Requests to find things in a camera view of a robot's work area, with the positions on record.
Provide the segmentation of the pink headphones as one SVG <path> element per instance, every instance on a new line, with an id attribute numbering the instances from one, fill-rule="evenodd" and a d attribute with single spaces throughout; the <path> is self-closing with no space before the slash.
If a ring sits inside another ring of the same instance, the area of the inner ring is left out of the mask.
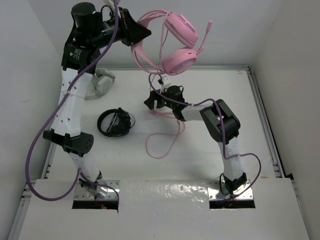
<path id="1" fill-rule="evenodd" d="M 148 57 L 143 48 L 143 40 L 131 47 L 135 63 L 149 74 L 179 75 L 191 67 L 205 48 L 205 41 L 213 22 L 208 21 L 200 46 L 196 27 L 183 14 L 171 10 L 156 9 L 142 15 L 137 23 L 147 28 L 151 22 L 162 18 L 159 33 L 158 60 Z"/>

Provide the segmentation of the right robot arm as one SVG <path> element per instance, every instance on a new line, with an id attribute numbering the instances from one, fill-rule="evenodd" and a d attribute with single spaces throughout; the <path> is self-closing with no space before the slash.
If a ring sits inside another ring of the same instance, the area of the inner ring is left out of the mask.
<path id="1" fill-rule="evenodd" d="M 238 150 L 240 121 L 228 105 L 218 99 L 212 104 L 192 105 L 183 97 L 183 87 L 173 85 L 163 92 L 152 90 L 144 104 L 150 109 L 167 107 L 175 118 L 182 122 L 202 121 L 209 135 L 218 143 L 223 160 L 224 186 L 233 194 L 247 182 L 247 175 L 242 168 Z"/>

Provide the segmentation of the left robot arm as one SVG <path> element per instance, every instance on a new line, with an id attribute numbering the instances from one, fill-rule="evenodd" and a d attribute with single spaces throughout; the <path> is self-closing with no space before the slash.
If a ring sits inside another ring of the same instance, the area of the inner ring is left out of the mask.
<path id="1" fill-rule="evenodd" d="M 150 30 L 131 17 L 128 9 L 118 6 L 118 1 L 107 0 L 105 6 L 110 9 L 107 21 L 90 2 L 77 3 L 71 9 L 73 26 L 63 48 L 59 104 L 52 114 L 51 127 L 42 135 L 61 146 L 82 177 L 93 183 L 101 172 L 90 154 L 94 137 L 81 130 L 87 88 L 97 63 L 114 42 L 131 47 L 151 35 Z"/>

